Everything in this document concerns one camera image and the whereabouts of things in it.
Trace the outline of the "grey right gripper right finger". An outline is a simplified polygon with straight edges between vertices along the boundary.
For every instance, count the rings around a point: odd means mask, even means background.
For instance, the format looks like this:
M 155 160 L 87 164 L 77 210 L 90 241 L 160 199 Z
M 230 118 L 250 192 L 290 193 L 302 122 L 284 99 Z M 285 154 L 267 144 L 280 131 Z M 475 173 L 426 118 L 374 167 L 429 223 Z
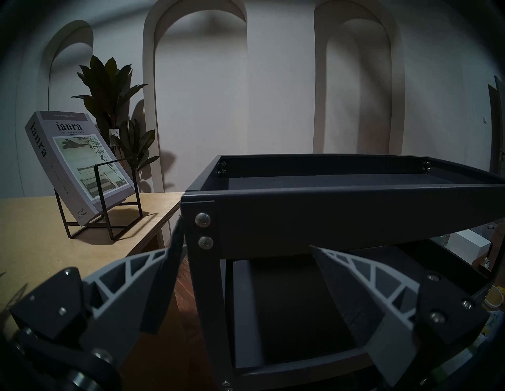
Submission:
M 377 260 L 311 246 L 330 296 L 357 346 L 388 387 L 422 387 L 469 347 L 489 313 L 435 270 L 418 280 Z

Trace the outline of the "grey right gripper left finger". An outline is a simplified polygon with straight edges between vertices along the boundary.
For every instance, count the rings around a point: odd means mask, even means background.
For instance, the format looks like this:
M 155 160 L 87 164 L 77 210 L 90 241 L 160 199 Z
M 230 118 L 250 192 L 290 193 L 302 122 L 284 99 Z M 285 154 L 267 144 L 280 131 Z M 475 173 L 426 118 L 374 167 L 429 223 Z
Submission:
M 18 343 L 36 363 L 75 369 L 167 367 L 171 342 L 158 337 L 185 249 L 179 216 L 169 247 L 116 260 L 81 278 L 67 267 L 10 309 Z

